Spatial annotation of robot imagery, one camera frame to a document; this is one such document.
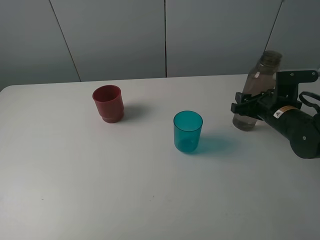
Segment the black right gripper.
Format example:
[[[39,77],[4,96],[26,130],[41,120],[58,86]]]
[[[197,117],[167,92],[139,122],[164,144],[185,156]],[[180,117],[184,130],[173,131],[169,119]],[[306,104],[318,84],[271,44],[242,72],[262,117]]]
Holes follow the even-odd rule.
[[[265,121],[265,116],[273,114],[282,107],[292,106],[301,109],[302,102],[298,100],[298,92],[293,94],[278,93],[276,89],[269,89],[257,95],[237,92],[236,103],[231,104],[231,112],[240,116],[257,117]]]

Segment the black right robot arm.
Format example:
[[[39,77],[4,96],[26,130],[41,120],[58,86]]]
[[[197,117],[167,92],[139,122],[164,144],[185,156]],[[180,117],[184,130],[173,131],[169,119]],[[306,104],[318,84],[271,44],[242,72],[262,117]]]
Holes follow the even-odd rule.
[[[302,159],[320,157],[320,106],[305,96],[319,101],[320,96],[303,91],[299,96],[281,96],[270,89],[252,96],[237,92],[231,112],[262,120],[290,143],[293,152]]]

